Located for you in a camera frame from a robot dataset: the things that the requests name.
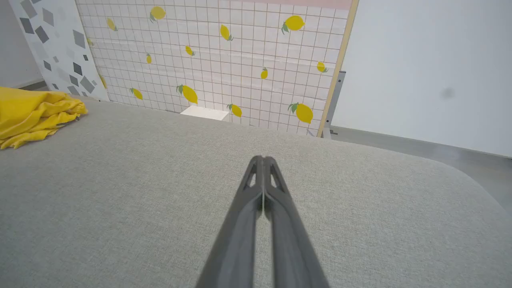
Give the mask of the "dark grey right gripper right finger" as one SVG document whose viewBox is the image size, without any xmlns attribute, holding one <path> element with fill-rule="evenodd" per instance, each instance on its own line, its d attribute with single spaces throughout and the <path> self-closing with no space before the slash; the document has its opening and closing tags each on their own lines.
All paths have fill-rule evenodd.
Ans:
<svg viewBox="0 0 512 288">
<path fill-rule="evenodd" d="M 263 207 L 271 223 L 275 288 L 328 288 L 329 283 L 276 160 L 264 158 Z"/>
</svg>

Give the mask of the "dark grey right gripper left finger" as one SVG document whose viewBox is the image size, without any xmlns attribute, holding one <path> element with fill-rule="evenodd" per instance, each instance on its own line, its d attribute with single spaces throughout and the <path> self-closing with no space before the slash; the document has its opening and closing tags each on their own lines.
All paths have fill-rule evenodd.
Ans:
<svg viewBox="0 0 512 288">
<path fill-rule="evenodd" d="M 197 288 L 254 286 L 256 221 L 263 211 L 263 172 L 263 156 L 251 158 L 198 277 Z"/>
</svg>

